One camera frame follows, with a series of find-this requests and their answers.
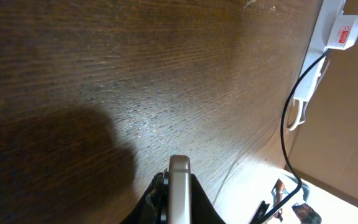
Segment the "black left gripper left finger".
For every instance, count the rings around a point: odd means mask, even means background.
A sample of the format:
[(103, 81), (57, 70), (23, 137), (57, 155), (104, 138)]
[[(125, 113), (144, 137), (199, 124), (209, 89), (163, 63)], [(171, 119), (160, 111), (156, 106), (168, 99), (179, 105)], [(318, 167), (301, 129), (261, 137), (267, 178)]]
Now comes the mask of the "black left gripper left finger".
[(168, 194), (168, 185), (164, 184), (165, 174), (166, 172), (159, 172), (154, 175), (134, 209), (121, 224), (166, 223), (166, 219), (162, 218), (162, 210), (167, 206)]

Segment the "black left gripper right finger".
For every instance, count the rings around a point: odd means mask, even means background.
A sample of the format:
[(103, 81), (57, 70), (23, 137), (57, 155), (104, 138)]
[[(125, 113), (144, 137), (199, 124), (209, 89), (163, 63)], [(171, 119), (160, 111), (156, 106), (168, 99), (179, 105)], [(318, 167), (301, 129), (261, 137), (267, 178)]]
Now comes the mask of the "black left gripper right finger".
[(225, 224), (194, 174), (191, 174), (191, 216), (193, 224)]

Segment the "black Samsung Galaxy flip phone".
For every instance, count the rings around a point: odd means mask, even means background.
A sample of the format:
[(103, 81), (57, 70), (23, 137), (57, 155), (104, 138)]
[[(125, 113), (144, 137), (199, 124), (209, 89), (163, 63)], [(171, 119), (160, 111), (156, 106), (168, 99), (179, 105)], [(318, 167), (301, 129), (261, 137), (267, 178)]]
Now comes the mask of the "black Samsung Galaxy flip phone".
[(170, 224), (191, 223), (190, 159), (184, 155), (170, 157), (168, 177), (168, 217)]

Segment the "white USB charger plug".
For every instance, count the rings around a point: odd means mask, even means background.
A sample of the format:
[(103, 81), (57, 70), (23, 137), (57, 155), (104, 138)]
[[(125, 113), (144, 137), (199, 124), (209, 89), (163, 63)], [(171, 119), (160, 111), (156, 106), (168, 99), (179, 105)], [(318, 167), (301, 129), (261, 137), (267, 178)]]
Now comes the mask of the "white USB charger plug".
[(327, 48), (346, 50), (352, 47), (358, 38), (358, 16), (339, 15), (334, 21), (329, 35)]

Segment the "white power strip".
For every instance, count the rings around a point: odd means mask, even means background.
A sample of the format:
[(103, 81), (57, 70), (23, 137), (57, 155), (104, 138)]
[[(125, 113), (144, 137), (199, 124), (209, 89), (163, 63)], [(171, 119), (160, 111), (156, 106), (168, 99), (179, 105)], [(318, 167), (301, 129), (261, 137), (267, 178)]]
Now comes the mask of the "white power strip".
[[(323, 0), (300, 75), (327, 50), (326, 46), (334, 21), (338, 15), (343, 14), (345, 3), (346, 0)], [(324, 59), (321, 59), (302, 79), (294, 92), (293, 98), (295, 100), (300, 103), (310, 101), (316, 88), (317, 79), (320, 77), (323, 63)]]

